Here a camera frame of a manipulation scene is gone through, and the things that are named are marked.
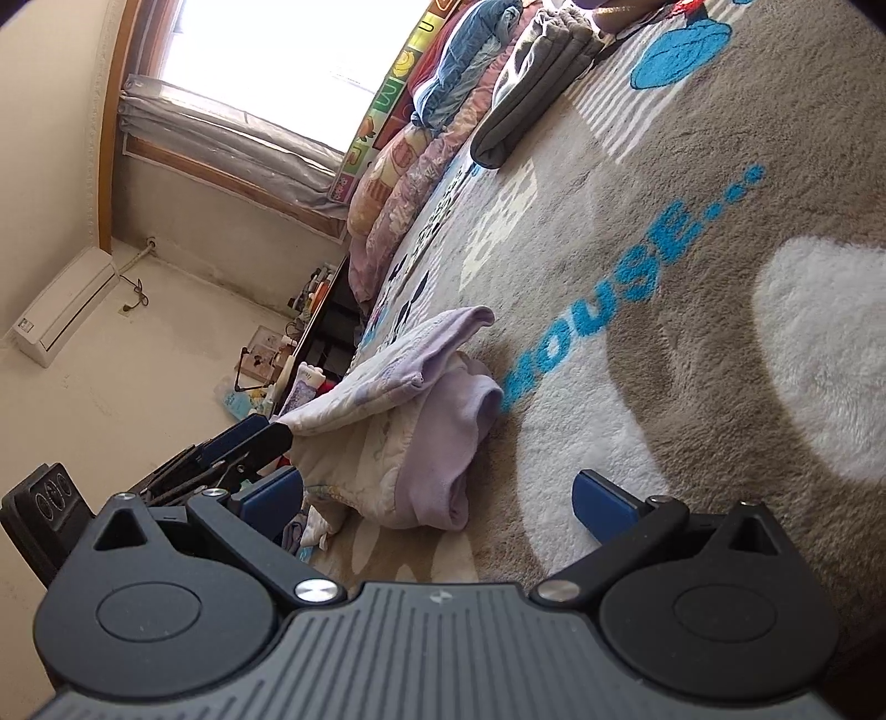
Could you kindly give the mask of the white wall air conditioner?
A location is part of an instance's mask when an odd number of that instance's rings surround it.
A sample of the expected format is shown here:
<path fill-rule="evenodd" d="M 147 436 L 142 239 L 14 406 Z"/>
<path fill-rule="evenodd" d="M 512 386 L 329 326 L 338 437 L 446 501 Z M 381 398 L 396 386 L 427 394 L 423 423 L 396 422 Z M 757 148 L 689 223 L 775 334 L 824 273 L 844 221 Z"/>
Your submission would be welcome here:
<path fill-rule="evenodd" d="M 19 351 L 48 368 L 118 281 L 119 272 L 108 252 L 84 249 L 13 324 Z"/>

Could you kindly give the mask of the dark cluttered side table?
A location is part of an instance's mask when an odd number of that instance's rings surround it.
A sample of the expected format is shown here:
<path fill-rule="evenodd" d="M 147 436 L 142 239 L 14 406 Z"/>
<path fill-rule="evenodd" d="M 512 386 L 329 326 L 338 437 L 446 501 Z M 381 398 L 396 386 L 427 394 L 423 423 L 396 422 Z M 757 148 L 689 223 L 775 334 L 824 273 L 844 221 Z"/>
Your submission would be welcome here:
<path fill-rule="evenodd" d="M 329 290 L 323 292 L 317 309 L 311 312 L 293 351 L 293 369 L 287 383 L 274 393 L 274 414 L 282 413 L 300 363 L 316 366 L 326 378 L 335 381 L 344 377 L 350 366 L 362 336 L 363 318 L 348 285 L 348 267 L 350 258 L 346 256 L 332 273 Z"/>

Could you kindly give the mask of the grey window curtain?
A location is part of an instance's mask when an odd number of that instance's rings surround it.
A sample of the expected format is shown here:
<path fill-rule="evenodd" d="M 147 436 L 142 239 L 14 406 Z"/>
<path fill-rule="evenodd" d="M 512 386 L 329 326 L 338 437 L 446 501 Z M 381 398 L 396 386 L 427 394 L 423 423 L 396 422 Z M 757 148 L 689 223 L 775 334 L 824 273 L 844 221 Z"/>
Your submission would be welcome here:
<path fill-rule="evenodd" d="M 325 218 L 347 206 L 331 198 L 342 154 L 272 121 L 151 76 L 131 75 L 120 91 L 129 135 L 226 172 L 272 197 Z"/>

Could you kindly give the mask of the colourful alphabet play mat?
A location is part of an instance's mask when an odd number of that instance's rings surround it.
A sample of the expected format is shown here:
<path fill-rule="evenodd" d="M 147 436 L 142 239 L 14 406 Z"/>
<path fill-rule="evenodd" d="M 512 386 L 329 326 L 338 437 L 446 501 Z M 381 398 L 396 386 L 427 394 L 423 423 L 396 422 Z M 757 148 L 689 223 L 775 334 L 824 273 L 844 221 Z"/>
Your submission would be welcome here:
<path fill-rule="evenodd" d="M 407 81 L 456 8 L 458 2 L 452 0 L 432 0 L 426 5 L 424 15 L 399 49 L 398 57 L 384 75 L 382 85 L 357 127 L 352 144 L 342 157 L 329 191 L 329 199 L 334 203 L 350 203 L 363 172 L 395 133 L 407 125 Z"/>

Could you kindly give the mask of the white floral lilac-trimmed pyjama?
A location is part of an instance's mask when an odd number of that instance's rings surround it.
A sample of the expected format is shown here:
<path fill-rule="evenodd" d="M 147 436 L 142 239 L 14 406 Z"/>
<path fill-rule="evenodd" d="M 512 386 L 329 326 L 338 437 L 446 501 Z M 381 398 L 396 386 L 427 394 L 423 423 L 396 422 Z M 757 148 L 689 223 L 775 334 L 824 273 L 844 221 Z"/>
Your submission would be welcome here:
<path fill-rule="evenodd" d="M 303 544 L 350 512 L 390 529 L 466 528 L 467 470 L 503 390 L 461 347 L 493 322 L 487 306 L 441 312 L 279 417 L 310 504 Z"/>

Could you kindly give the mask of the beige cartoon mouse blanket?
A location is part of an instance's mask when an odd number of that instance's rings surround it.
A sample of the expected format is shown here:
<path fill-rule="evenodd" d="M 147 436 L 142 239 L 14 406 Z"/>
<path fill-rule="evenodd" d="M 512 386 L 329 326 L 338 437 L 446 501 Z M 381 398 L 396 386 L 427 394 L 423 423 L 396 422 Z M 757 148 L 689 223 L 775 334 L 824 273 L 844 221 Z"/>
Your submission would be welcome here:
<path fill-rule="evenodd" d="M 314 563 L 534 584 L 593 470 L 766 502 L 856 630 L 884 615 L 884 38 L 847 2 L 709 2 L 635 34 L 497 171 L 454 165 L 369 352 L 449 307 L 503 388 L 460 534 L 352 517 Z"/>

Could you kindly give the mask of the blue quilted blanket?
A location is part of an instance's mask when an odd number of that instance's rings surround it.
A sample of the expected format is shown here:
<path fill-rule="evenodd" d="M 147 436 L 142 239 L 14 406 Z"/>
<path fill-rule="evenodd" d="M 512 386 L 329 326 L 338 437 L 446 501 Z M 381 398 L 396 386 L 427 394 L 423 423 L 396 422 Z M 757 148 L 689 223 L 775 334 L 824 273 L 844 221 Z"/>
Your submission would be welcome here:
<path fill-rule="evenodd" d="M 413 95 L 411 121 L 440 133 L 464 104 L 491 62 L 510 43 L 523 16 L 521 2 L 483 0 L 467 9 L 456 24 L 430 80 Z"/>

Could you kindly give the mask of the pink floral quilt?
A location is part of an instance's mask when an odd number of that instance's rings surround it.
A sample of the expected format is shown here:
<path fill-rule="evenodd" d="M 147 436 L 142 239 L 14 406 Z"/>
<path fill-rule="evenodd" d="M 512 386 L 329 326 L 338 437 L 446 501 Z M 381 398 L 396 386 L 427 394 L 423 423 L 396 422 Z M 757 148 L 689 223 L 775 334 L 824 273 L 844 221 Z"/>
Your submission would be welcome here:
<path fill-rule="evenodd" d="M 506 66 L 515 45 L 517 42 L 513 40 L 498 54 L 451 123 L 430 141 L 413 167 L 399 179 L 367 237 L 353 239 L 350 235 L 348 285 L 365 315 L 374 306 L 401 240 L 437 188 L 462 144 L 490 110 L 498 75 Z"/>

